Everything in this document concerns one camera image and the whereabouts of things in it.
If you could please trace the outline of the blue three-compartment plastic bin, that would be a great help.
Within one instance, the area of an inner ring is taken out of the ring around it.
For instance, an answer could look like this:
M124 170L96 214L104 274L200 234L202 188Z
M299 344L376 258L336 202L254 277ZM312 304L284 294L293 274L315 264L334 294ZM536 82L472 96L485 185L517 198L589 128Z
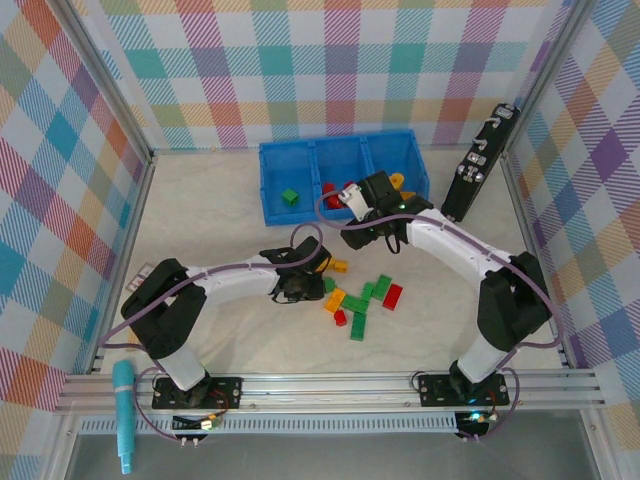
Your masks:
M297 225L317 219L314 205L325 182L343 187L378 171L399 172L402 190L429 196L430 179L411 130L262 143L259 147L260 197L265 224ZM281 197L299 195L296 206Z

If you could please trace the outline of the aluminium mounting rail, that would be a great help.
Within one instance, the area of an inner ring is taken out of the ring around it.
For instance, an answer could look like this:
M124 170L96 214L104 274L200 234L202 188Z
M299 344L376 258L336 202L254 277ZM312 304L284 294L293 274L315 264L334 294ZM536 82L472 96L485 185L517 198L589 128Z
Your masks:
M421 410L409 384L411 372L244 374L240 413L390 413ZM585 410L605 406L591 370L520 370L504 374L518 408ZM70 376L60 394L57 415L113 414L115 393L109 375Z

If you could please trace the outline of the aluminium side frame rail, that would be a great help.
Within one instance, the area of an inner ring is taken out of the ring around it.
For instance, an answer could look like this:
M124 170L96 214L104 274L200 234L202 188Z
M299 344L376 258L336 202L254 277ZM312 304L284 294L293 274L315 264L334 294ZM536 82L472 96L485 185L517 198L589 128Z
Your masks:
M146 163L143 170L143 176L136 196L136 202L131 210L131 215L125 231L126 235L124 236L121 251L118 255L117 262L115 263L114 276L110 281L107 291L104 311L91 340L89 356L86 366L84 367L84 372L86 374L92 374L99 372L100 370L100 363L104 357L105 351L105 348L101 346L101 338L113 328L114 321L117 317L120 296L125 286L125 281L127 280L127 271L131 262L144 208L151 190L157 160L158 155L153 152L150 160Z
M508 152L503 153L501 155L500 165L506 181L507 189L511 196L514 211L518 219L518 224L524 239L524 244L527 250L537 258L540 264L540 269L541 269L543 280L545 283L545 288L547 290L547 297L552 306L551 308L552 317L548 321L548 325L549 325L550 332L554 335L553 348L558 353L561 367L565 369L572 368L573 365L570 362L571 358L567 356L567 349L564 345L564 336L565 336L564 320L560 313L560 308L555 303L552 283L551 283L551 280L548 278L547 273L545 272L545 265L544 265L541 253L539 251L538 245L536 243L533 225L528 218L526 202L524 200L523 194L518 184L516 169L512 166L511 157Z

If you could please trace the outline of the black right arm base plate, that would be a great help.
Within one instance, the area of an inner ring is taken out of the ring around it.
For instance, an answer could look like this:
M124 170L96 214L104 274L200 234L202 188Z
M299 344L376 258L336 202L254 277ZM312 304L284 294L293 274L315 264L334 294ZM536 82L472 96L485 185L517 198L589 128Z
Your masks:
M505 378L494 373L469 395L462 396L451 385L448 374L420 374L413 379L422 407L508 406L511 401Z

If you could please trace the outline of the teal cylindrical tool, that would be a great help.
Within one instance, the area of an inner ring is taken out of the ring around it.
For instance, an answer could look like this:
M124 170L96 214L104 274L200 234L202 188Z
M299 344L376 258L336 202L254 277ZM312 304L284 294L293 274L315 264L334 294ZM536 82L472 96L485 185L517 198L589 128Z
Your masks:
M112 385L115 394L117 452L121 473L133 472L135 451L134 369L129 360L114 364Z

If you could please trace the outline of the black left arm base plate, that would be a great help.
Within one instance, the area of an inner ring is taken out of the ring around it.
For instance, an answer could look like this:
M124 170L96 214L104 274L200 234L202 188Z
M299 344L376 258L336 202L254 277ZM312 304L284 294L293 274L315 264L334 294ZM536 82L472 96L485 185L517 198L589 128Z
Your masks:
M189 390L181 390L169 377L153 383L154 410L238 409L242 395L241 377L205 376Z

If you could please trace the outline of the black case with metal latches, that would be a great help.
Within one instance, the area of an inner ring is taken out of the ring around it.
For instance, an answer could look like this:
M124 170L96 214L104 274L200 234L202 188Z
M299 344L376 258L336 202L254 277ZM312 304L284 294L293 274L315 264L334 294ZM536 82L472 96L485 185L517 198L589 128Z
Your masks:
M456 167L452 183L441 206L442 214L453 222L461 222L475 201L496 162L504 151L521 110L499 103L481 124L472 139L471 148Z

